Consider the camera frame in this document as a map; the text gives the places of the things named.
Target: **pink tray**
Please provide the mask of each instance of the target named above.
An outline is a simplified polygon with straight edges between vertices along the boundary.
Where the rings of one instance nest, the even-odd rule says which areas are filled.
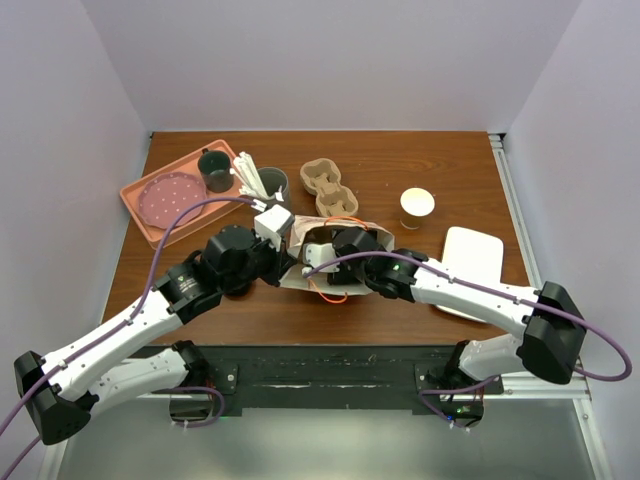
[[[144,235],[144,238],[147,239],[147,242],[149,242],[149,245],[151,245],[151,248],[153,248],[154,250],[158,247],[158,243],[160,243],[160,239],[162,238],[162,235],[164,235],[164,230],[156,227],[151,227],[144,223],[144,221],[140,218],[136,209],[136,205],[138,204],[138,197],[140,196],[140,193],[144,189],[145,185],[162,173],[184,172],[200,176],[200,172],[198,171],[198,159],[202,155],[203,148],[208,148],[209,150],[221,150],[229,155],[229,158],[231,160],[236,157],[236,154],[233,153],[233,150],[231,150],[229,145],[227,145],[227,142],[225,142],[224,140],[216,140],[215,142],[212,142],[208,145],[203,145],[201,148],[191,152],[189,155],[185,155],[181,159],[176,160],[166,167],[162,167],[155,172],[142,177],[140,180],[132,183],[131,185],[127,185],[122,190],[120,190],[120,197],[131,213],[131,217],[138,225],[138,228],[142,232],[142,235]],[[237,177],[234,176],[233,178],[233,186],[231,187],[231,189],[229,189],[229,191],[224,193],[212,193],[207,190],[207,197],[240,197],[240,187],[242,186],[242,183]],[[200,215],[198,215],[190,222],[182,225],[181,227],[173,229],[173,231],[169,235],[167,245],[171,245],[181,238],[184,238],[187,235],[191,235],[196,230],[209,225],[211,222],[217,220],[223,215],[226,215],[232,210],[235,210],[241,205],[242,203],[239,202],[217,202],[205,205]]]

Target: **white wall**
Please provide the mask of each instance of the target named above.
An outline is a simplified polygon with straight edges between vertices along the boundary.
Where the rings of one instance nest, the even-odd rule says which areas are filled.
[[[579,0],[83,0],[153,130],[505,131]]]
[[[13,361],[83,335],[101,317],[128,216],[118,189],[145,130],[78,0],[0,5],[0,417]],[[0,471],[37,434],[22,412]],[[35,478],[42,447],[12,478]]]
[[[536,258],[640,365],[640,3],[584,0],[507,134]],[[621,362],[590,339],[590,370]],[[591,381],[620,480],[637,478],[640,379]]]

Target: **wooden table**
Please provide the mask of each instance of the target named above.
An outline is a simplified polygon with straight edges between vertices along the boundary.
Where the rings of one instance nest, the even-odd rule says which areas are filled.
[[[440,258],[451,226],[495,235],[505,245],[502,281],[528,284],[498,171],[486,133],[474,132],[189,132],[155,133],[144,173],[150,173],[218,138],[259,166],[276,166],[289,176],[294,213],[315,215],[314,197],[305,192],[300,166],[328,157],[342,171],[342,183],[360,202],[358,216],[389,229],[396,248]],[[424,187],[436,199],[426,225],[414,231],[399,222],[400,194]],[[158,276],[228,224],[252,226],[255,211],[241,207],[208,227],[167,247]],[[105,319],[140,296],[153,250],[134,222],[120,255]],[[318,295],[275,289],[261,282],[245,297],[221,305],[169,333],[156,343],[192,340],[199,344],[453,344],[500,334],[432,306],[386,300],[372,294],[345,304]]]

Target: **white paper cup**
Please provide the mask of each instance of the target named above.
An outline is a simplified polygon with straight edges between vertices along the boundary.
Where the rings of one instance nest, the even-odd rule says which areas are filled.
[[[433,212],[436,202],[429,192],[422,188],[410,188],[400,196],[402,216],[400,223],[404,228],[415,230],[420,228],[424,219]]]

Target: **polka dot plate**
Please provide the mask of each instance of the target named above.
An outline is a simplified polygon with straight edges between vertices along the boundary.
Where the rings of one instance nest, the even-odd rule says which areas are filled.
[[[205,198],[207,189],[200,177],[183,172],[163,173],[140,192],[138,214],[147,225],[166,230],[180,212]],[[203,208],[193,209],[180,219],[178,226],[196,218]]]

